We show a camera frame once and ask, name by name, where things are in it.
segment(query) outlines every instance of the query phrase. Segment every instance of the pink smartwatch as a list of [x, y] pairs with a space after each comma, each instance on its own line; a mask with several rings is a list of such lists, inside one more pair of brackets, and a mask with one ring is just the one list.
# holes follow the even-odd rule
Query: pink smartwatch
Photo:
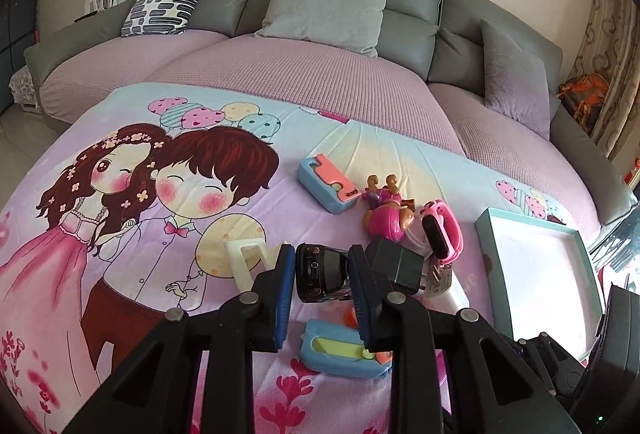
[[440, 265], [455, 261], [464, 247], [462, 231], [456, 217], [447, 204], [436, 199], [420, 210], [422, 229]]

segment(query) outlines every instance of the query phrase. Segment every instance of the white tray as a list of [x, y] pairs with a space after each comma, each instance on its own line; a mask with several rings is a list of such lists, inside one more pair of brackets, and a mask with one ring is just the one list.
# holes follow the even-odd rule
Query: white tray
[[574, 357], [588, 354], [604, 299], [580, 233], [497, 208], [476, 221], [496, 329], [514, 340], [547, 332]]

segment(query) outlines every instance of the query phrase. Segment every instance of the brown pants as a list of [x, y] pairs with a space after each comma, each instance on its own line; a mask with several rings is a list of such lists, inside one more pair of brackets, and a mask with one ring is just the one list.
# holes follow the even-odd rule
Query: brown pants
[[94, 369], [105, 342], [113, 344], [113, 370], [163, 317], [164, 313], [136, 304], [100, 279], [89, 293], [81, 321]]

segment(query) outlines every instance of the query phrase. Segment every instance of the cartoon printed blanket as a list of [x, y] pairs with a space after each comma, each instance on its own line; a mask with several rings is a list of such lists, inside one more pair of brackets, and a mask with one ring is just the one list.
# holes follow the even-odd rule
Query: cartoon printed blanket
[[[366, 245], [364, 202], [334, 216], [297, 181], [300, 160], [319, 153], [361, 188], [394, 173], [417, 208], [446, 200], [465, 236], [456, 274], [490, 321], [482, 211], [574, 224], [558, 202], [479, 164], [322, 110], [121, 88], [60, 137], [0, 217], [0, 375], [36, 428], [60, 433], [167, 309], [199, 314], [238, 294], [223, 239]], [[253, 276], [262, 269], [252, 252], [246, 261]], [[283, 350], [254, 356], [259, 434], [386, 432], [390, 378], [335, 378], [299, 361], [305, 323], [342, 322], [345, 306], [294, 297]]]

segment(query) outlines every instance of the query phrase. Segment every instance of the cartoon boy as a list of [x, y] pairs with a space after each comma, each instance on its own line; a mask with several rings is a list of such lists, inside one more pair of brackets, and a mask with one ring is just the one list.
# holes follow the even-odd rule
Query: cartoon boy
[[150, 176], [172, 214], [140, 221], [109, 241], [120, 242], [110, 258], [100, 254], [110, 265], [82, 316], [94, 367], [105, 342], [114, 346], [115, 368], [169, 308], [199, 308], [207, 275], [194, 260], [201, 234], [193, 221], [247, 204], [260, 188], [268, 188], [278, 164], [267, 143], [234, 127], [186, 132], [156, 155]]

